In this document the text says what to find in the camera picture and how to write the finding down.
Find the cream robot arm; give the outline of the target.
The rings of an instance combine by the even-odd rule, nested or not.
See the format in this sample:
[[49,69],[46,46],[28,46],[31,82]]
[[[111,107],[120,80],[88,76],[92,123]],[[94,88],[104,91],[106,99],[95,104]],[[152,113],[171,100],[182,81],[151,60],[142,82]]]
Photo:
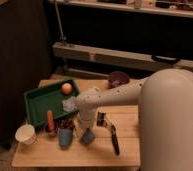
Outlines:
[[81,93],[76,104],[82,129],[91,128],[101,106],[136,105],[141,171],[193,171],[193,73],[160,70],[144,79]]

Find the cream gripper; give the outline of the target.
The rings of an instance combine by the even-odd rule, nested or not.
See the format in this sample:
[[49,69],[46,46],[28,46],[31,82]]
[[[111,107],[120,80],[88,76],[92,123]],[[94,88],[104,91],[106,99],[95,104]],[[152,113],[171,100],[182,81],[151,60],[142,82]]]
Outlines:
[[76,119],[75,128],[76,128],[77,137],[81,139],[85,134],[86,130],[87,129],[92,130],[93,126],[94,126],[93,120],[85,121],[85,120]]

